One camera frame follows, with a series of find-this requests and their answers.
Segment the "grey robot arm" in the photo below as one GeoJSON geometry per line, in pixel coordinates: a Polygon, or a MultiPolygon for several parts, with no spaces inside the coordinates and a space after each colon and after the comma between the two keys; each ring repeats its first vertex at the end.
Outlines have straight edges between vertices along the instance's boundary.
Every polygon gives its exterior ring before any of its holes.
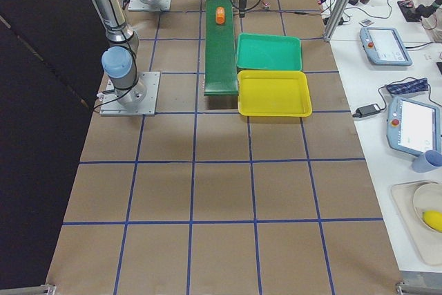
{"type": "Polygon", "coordinates": [[[113,83],[117,101],[125,106],[139,104],[146,97],[136,62],[139,37],[128,24],[119,0],[92,2],[110,44],[102,55],[102,66],[113,83]]]}

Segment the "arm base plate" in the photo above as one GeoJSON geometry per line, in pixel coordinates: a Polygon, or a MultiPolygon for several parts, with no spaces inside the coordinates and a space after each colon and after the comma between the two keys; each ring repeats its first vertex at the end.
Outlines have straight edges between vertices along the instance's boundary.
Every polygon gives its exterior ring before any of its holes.
{"type": "Polygon", "coordinates": [[[155,114],[157,94],[160,85],[160,72],[138,72],[138,83],[125,95],[124,91],[115,93],[113,83],[107,79],[106,93],[100,98],[101,116],[138,116],[155,114]]]}
{"type": "Polygon", "coordinates": [[[127,9],[130,12],[167,12],[171,0],[129,0],[127,9]]]}

